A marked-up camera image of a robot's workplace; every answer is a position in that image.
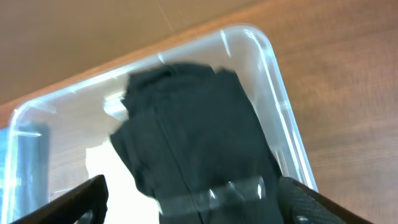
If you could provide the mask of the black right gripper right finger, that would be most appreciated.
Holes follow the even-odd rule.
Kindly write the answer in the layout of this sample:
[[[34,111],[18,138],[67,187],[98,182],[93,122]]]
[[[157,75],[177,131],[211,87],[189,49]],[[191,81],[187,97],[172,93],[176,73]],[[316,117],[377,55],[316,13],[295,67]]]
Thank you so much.
[[[279,179],[277,201],[285,223],[371,224],[291,177]]]

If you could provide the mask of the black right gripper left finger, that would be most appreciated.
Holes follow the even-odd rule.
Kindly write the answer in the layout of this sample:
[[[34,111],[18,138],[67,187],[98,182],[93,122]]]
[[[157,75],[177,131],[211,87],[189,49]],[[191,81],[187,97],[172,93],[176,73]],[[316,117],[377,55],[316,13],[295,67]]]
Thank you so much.
[[[42,208],[18,219],[17,224],[103,224],[109,193],[104,175],[97,175]]]

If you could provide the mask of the black cloth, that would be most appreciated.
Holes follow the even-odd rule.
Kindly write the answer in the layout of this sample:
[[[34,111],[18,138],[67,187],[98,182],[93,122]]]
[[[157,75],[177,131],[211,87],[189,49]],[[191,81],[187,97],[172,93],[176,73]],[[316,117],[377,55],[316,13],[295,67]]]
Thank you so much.
[[[282,223],[281,177],[236,73],[174,63],[132,74],[110,137],[161,223]]]

